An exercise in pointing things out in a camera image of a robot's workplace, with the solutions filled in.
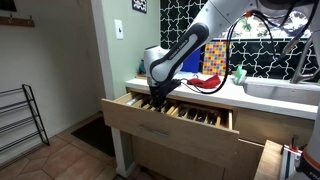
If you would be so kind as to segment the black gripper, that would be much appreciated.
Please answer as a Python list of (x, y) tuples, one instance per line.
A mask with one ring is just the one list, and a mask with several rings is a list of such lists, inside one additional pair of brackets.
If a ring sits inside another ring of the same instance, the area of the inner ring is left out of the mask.
[(151, 106), (155, 109), (159, 109), (159, 112), (161, 112), (166, 103), (166, 96), (180, 85), (180, 80), (172, 79), (160, 85), (150, 86), (149, 90), (152, 96)]

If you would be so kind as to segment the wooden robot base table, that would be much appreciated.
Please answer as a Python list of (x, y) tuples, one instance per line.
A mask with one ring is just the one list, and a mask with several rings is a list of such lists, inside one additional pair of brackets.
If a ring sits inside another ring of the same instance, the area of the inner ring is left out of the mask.
[(254, 180), (278, 180), (282, 161), (281, 149), (281, 144), (266, 141)]

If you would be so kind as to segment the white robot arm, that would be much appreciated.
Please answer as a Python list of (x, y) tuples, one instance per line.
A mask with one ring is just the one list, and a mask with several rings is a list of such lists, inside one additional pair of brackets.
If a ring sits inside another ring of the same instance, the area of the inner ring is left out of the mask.
[(181, 65), (195, 50), (213, 40), (241, 16), (252, 12), (265, 18), (281, 17), (291, 10), (302, 11), (307, 17), (314, 47), (319, 47), (319, 0), (208, 0), (186, 32), (171, 49), (151, 46), (144, 51), (147, 83), (152, 105), (160, 108), (166, 95), (181, 82), (174, 78)]

